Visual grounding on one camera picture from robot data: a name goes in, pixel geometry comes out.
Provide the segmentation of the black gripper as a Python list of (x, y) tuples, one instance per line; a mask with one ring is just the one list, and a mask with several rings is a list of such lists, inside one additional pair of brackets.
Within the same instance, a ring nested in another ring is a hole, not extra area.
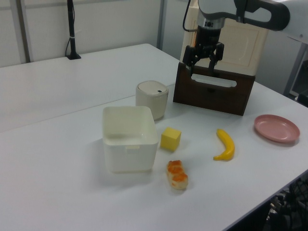
[(195, 64), (204, 58), (209, 58), (209, 72), (214, 73), (215, 65), (223, 58), (224, 44), (219, 42), (221, 29), (224, 27), (225, 19), (205, 19), (197, 20), (197, 32), (195, 45), (187, 45), (182, 62), (186, 65), (189, 75), (193, 74)]

